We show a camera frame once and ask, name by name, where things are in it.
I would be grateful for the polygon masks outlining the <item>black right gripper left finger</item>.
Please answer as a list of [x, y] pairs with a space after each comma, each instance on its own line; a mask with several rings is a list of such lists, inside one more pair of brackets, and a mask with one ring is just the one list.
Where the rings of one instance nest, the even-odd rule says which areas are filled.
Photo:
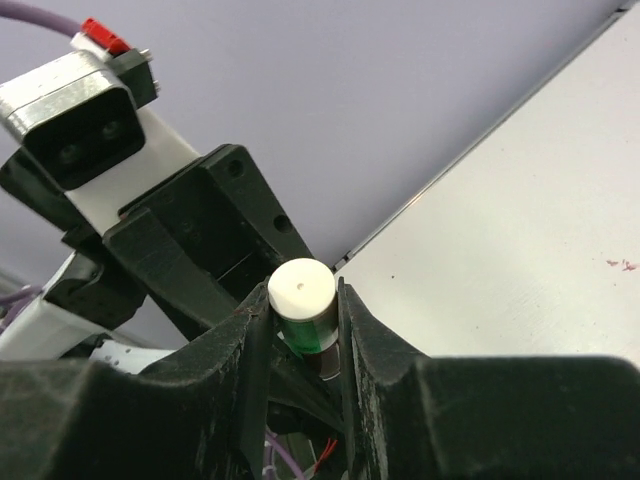
[[264, 284], [138, 374], [89, 360], [1, 366], [5, 479], [257, 479], [273, 322]]

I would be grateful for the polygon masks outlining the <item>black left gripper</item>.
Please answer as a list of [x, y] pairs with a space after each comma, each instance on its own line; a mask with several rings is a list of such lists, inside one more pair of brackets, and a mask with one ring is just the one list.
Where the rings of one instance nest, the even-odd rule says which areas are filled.
[[103, 244], [189, 340], [309, 247], [247, 148], [224, 144], [125, 206]]

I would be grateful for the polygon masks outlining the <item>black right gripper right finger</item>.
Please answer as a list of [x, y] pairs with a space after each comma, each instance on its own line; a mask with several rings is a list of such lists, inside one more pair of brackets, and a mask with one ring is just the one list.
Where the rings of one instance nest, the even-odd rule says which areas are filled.
[[607, 356], [429, 357], [338, 293], [352, 479], [635, 479], [639, 372]]

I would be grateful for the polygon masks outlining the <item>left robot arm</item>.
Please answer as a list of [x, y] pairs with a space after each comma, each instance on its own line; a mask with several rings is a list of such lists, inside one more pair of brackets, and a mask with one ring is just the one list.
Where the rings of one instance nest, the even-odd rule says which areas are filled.
[[187, 339], [232, 314], [282, 264], [310, 250], [249, 151], [226, 144], [134, 195], [99, 230], [61, 195], [46, 201], [17, 177], [1, 184], [63, 233], [73, 252], [1, 321], [1, 369], [84, 363], [153, 301]]

